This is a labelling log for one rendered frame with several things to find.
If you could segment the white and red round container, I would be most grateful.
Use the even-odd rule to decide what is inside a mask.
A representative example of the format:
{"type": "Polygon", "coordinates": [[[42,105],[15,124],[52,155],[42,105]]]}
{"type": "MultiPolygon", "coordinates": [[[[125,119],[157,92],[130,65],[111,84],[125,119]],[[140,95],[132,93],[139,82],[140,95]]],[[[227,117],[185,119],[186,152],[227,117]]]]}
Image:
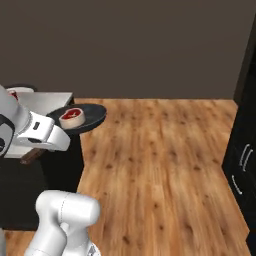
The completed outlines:
{"type": "Polygon", "coordinates": [[[11,87],[7,88],[9,95],[12,95],[16,100],[19,100],[19,93],[34,93],[34,89],[30,87],[11,87]]]}

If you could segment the red steak with pale rim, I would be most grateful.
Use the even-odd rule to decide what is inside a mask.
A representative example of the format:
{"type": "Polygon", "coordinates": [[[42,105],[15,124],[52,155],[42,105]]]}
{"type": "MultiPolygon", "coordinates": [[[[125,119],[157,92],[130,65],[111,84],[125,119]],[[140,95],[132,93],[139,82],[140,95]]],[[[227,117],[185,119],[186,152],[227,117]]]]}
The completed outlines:
{"type": "Polygon", "coordinates": [[[63,129],[73,129],[81,126],[86,120],[84,111],[81,108],[71,108],[59,117],[63,129]]]}

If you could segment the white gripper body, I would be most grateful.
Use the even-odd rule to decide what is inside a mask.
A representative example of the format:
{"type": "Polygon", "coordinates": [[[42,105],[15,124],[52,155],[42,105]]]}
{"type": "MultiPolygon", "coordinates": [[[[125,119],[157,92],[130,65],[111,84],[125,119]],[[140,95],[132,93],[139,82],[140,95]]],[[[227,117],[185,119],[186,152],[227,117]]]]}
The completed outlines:
{"type": "Polygon", "coordinates": [[[66,151],[70,145],[70,137],[59,127],[54,125],[47,139],[49,150],[66,151]]]}

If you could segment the black counter unit steel top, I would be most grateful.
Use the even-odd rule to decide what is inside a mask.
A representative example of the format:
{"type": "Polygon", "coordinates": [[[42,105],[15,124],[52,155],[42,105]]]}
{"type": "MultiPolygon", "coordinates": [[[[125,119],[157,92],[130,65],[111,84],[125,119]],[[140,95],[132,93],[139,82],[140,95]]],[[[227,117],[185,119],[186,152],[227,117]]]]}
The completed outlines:
{"type": "Polygon", "coordinates": [[[35,202],[45,190],[75,192],[84,168],[80,138],[66,151],[12,145],[0,158],[0,228],[34,230],[35,202]]]}

